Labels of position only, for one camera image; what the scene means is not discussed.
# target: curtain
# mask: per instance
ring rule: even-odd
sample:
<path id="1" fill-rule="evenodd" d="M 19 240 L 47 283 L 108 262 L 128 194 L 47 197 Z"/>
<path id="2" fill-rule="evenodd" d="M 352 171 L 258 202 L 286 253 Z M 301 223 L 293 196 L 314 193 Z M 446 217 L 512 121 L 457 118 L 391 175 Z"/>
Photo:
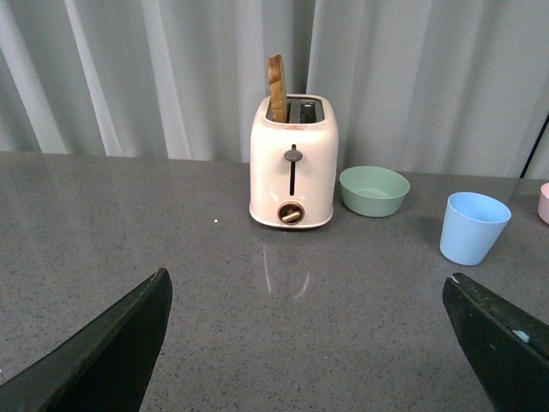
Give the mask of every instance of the curtain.
<path id="1" fill-rule="evenodd" d="M 3 0 L 0 150 L 248 161 L 281 54 L 334 108 L 340 167 L 547 179 L 548 22 L 546 0 Z"/>

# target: blue cup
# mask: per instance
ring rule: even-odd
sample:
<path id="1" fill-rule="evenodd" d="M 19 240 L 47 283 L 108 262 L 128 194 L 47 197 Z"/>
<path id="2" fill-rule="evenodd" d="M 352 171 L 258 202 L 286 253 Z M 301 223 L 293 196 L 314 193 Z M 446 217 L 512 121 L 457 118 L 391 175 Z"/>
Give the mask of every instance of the blue cup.
<path id="1" fill-rule="evenodd" d="M 498 200 L 472 192 L 448 197 L 440 252 L 452 262 L 473 266 L 482 262 L 511 218 Z"/>

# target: toaster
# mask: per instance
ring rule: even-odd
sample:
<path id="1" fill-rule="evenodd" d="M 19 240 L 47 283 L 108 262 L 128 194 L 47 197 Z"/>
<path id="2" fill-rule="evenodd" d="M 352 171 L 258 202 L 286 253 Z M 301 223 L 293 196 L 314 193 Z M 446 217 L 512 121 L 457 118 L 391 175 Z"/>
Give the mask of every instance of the toaster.
<path id="1" fill-rule="evenodd" d="M 339 144 L 332 106 L 320 96 L 289 94 L 288 123 L 273 121 L 270 97 L 250 137 L 250 214 L 288 229 L 319 227 L 334 212 Z"/>

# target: green bowl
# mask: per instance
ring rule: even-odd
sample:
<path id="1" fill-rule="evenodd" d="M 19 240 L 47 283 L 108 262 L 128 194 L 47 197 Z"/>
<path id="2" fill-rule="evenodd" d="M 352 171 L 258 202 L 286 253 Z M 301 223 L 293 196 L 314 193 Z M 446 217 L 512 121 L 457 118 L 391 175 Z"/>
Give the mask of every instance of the green bowl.
<path id="1" fill-rule="evenodd" d="M 351 167 L 340 174 L 340 182 L 343 203 L 362 216 L 394 214 L 410 191 L 404 176 L 382 167 Z"/>

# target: speckled countertop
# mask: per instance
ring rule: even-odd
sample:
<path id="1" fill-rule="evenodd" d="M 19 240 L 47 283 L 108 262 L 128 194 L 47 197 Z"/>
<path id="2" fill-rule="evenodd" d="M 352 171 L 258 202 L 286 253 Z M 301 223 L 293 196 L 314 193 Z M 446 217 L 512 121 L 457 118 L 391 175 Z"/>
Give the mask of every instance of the speckled countertop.
<path id="1" fill-rule="evenodd" d="M 290 233 L 248 213 L 246 164 L 0 153 L 0 383 L 159 267 L 173 282 L 142 411 L 487 411 L 443 307 L 462 271 L 549 323 L 543 182 L 403 173 L 399 211 Z M 438 250 L 447 196 L 513 217 L 475 267 Z"/>

